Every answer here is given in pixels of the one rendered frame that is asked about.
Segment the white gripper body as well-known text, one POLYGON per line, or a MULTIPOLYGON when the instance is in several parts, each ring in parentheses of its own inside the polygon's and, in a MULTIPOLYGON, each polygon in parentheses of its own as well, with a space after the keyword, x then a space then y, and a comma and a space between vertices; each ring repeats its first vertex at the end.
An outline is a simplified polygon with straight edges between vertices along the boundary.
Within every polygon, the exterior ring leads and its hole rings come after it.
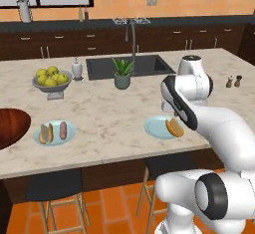
POLYGON ((170 114, 175 117, 177 116, 177 113, 175 112, 173 107, 165 99, 161 100, 161 109, 167 114, 170 114))

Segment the hot dog bun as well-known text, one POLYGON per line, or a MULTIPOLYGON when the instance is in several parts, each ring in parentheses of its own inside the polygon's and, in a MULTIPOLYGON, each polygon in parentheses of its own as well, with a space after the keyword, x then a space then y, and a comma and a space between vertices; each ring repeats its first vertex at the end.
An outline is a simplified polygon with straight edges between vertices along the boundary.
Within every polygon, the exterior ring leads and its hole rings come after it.
POLYGON ((175 118, 172 118, 171 120, 167 119, 165 121, 165 126, 167 130, 175 137, 181 137, 184 134, 183 128, 180 126, 180 124, 175 118))
POLYGON ((49 123, 48 125, 41 125, 41 130, 39 133, 39 141, 42 144, 51 143, 54 139, 53 125, 49 123))

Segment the light blue plate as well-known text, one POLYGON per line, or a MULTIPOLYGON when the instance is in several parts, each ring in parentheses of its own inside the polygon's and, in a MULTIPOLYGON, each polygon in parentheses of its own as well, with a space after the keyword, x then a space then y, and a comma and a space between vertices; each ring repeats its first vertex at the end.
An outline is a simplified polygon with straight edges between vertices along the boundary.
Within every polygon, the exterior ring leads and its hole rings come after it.
MULTIPOLYGON (((143 128, 145 131, 150 134, 153 137, 157 137, 160 139, 171 139, 175 138, 166 128, 165 121, 171 120, 171 116, 154 116, 149 117, 143 124, 143 128)), ((180 124, 180 126, 183 128, 183 125, 179 120, 177 122, 180 124)))
POLYGON ((39 145, 45 145, 45 146, 57 146, 64 144, 74 138, 76 135, 76 127, 70 123, 69 121, 66 120, 66 125, 67 125, 67 136, 65 139, 60 138, 60 126, 61 126, 61 121, 60 120, 51 120, 50 122, 45 122, 45 126, 49 126, 49 123, 52 124, 53 126, 53 141, 52 142, 46 142, 45 144, 40 142, 40 131, 41 128, 38 126, 36 128, 36 131, 34 133, 34 140, 39 144, 39 145))

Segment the reddish brown sausage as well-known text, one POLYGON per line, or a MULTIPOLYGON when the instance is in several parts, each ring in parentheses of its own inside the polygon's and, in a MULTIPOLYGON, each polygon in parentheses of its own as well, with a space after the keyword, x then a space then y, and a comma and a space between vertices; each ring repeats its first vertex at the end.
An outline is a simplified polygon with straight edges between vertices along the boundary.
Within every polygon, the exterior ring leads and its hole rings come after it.
POLYGON ((65 140, 67 137, 67 124, 65 121, 62 121, 60 124, 60 139, 65 140))

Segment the grey fruit bowl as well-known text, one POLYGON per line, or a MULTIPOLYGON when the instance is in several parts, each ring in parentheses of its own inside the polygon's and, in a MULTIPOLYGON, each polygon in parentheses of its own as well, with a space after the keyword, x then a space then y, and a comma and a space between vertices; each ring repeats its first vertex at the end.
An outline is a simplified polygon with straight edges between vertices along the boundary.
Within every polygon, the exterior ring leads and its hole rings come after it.
POLYGON ((64 90, 68 87, 68 85, 72 81, 73 76, 68 71, 61 71, 61 73, 68 76, 68 81, 64 84, 54 86, 54 87, 40 86, 38 84, 37 77, 34 77, 32 80, 32 85, 35 88, 39 89, 41 92, 46 93, 48 100, 62 100, 64 98, 64 90))

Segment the dark wooden bowl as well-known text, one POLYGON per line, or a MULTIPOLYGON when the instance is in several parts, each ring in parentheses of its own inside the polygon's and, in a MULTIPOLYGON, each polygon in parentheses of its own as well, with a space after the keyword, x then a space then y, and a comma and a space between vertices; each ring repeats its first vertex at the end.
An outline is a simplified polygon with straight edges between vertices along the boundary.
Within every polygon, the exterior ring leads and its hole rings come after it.
POLYGON ((0 150, 17 142, 29 129, 30 116, 18 109, 0 109, 0 150))

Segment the dark sink basin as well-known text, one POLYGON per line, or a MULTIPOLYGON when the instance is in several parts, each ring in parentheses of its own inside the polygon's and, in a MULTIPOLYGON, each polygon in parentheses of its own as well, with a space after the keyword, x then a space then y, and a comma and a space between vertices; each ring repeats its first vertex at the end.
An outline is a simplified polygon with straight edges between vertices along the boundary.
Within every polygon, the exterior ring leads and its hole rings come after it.
MULTIPOLYGON (((111 58, 86 59, 89 80, 112 79, 117 68, 111 58)), ((173 68, 159 55, 136 56, 134 76, 174 74, 173 68)))

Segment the green plant in grey pot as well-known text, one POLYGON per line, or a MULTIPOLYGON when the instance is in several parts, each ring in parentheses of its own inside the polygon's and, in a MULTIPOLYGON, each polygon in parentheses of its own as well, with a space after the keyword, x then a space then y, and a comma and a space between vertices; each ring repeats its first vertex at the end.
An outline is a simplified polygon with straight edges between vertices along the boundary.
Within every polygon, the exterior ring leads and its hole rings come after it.
POLYGON ((125 90, 130 85, 133 61, 124 59, 112 59, 112 61, 117 69, 114 73, 115 86, 119 90, 125 90))

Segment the black seat wooden stool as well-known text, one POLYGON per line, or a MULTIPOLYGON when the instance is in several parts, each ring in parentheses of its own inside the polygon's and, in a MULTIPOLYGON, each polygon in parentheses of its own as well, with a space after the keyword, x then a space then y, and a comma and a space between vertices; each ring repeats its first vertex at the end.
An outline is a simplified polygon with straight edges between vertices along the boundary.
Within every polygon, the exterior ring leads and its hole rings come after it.
POLYGON ((39 204, 44 234, 67 234, 82 231, 87 234, 86 223, 91 225, 83 197, 83 179, 80 169, 69 169, 33 175, 26 190, 26 200, 39 204), (74 203, 80 224, 58 229, 53 208, 74 203))
POLYGON ((146 196, 147 202, 149 204, 149 213, 145 234, 149 234, 152 216, 154 214, 166 212, 166 209, 154 209, 156 195, 154 191, 154 186, 147 184, 148 178, 151 177, 153 180, 156 180, 158 176, 168 172, 188 170, 194 167, 195 163, 192 162, 191 154, 189 152, 180 152, 155 157, 147 157, 144 160, 144 163, 145 171, 135 216, 139 216, 143 197, 146 196))

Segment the grey sink tap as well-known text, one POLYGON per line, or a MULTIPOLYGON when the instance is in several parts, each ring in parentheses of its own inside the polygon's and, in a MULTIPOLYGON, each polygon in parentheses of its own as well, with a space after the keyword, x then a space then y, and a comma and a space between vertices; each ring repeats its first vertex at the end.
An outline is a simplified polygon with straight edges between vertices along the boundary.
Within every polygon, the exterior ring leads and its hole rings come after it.
POLYGON ((133 65, 135 66, 135 24, 133 22, 130 22, 129 24, 126 24, 126 37, 125 40, 128 42, 128 28, 131 27, 131 55, 132 55, 132 61, 133 65))

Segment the dark wood island cabinet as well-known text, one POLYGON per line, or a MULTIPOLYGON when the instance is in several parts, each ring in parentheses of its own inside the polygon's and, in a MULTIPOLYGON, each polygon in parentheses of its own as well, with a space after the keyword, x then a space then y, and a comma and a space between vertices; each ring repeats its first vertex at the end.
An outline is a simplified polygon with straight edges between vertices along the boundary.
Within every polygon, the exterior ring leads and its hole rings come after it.
MULTIPOLYGON (((218 169, 223 163, 211 148, 186 151, 191 154, 195 166, 191 169, 218 169)), ((85 191, 116 187, 142 182, 144 159, 120 161, 82 169, 85 191)), ((0 180, 0 234, 7 233, 7 227, 16 203, 26 202, 26 189, 31 175, 0 180)))

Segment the hob with metal grates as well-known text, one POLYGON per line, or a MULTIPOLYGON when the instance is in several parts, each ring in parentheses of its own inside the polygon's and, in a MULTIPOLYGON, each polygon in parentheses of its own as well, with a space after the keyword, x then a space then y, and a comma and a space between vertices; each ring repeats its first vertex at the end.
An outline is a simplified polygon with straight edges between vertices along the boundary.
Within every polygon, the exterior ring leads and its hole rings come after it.
POLYGON ((113 19, 113 22, 116 25, 126 25, 130 22, 139 25, 150 24, 150 21, 147 18, 115 18, 113 19))

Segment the white soap dispenser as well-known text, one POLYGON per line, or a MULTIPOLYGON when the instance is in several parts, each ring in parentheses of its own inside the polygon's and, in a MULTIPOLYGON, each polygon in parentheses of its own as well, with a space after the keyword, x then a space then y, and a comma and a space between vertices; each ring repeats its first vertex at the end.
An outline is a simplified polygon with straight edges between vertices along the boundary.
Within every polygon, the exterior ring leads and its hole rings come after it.
POLYGON ((72 63, 72 72, 75 81, 80 81, 83 78, 83 66, 82 63, 78 61, 78 59, 75 59, 72 63))

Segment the dark wood cupboard run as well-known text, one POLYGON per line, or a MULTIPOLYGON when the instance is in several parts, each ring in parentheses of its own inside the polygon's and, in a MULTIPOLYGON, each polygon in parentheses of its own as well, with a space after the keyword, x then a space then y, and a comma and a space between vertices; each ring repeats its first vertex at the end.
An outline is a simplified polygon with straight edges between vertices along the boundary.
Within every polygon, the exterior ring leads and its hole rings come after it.
MULTIPOLYGON (((135 25, 135 52, 222 48, 255 63, 255 18, 150 19, 135 25)), ((131 54, 131 27, 112 20, 0 22, 0 61, 131 54)))

